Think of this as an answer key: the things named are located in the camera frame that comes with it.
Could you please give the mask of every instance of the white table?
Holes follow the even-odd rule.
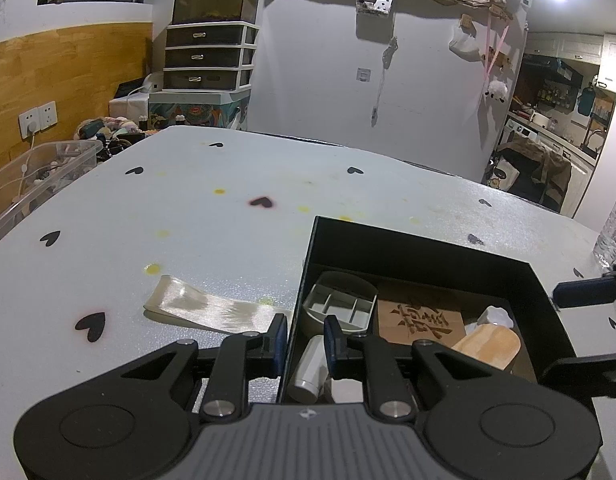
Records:
[[[274,207],[248,204],[260,196]],[[12,430],[38,400],[179,338],[215,346],[224,337],[144,316],[161,273],[292,310],[315,215],[530,262],[548,293],[574,280],[573,268],[599,276],[596,233],[498,190],[360,150],[168,128],[62,190],[0,241],[0,480],[24,478]],[[40,242],[55,231],[53,245]],[[472,245],[469,234],[484,244]],[[150,264],[161,270],[147,274]],[[94,312],[105,312],[106,324],[90,343],[74,326]],[[560,317],[578,355],[616,352],[608,320],[616,321],[616,305]],[[250,399],[271,400],[276,387],[253,381]],[[616,480],[616,400],[595,405]]]

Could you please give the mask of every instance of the sheep plush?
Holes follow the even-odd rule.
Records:
[[[503,81],[495,79],[488,85],[486,95],[489,95],[493,99],[499,99],[502,103],[505,103],[506,97],[508,97],[508,86]]]

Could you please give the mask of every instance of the painted cabinet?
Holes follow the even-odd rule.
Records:
[[[604,36],[597,86],[616,93],[616,34]]]
[[[597,86],[616,93],[616,34],[529,32],[524,52],[599,65]]]
[[[558,57],[559,35],[552,32],[528,32],[526,54],[536,56]]]
[[[559,34],[559,56],[562,59],[601,65],[604,44],[602,36],[591,34]]]

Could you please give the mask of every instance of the yellow stain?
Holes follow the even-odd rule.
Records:
[[[143,272],[150,276],[155,276],[156,274],[161,274],[161,266],[159,264],[150,264],[144,267]]]

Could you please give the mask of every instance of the range hood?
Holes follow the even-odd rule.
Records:
[[[528,67],[543,69],[544,77],[550,81],[555,81],[555,83],[581,88],[584,80],[584,76],[558,57],[524,54],[522,62]]]

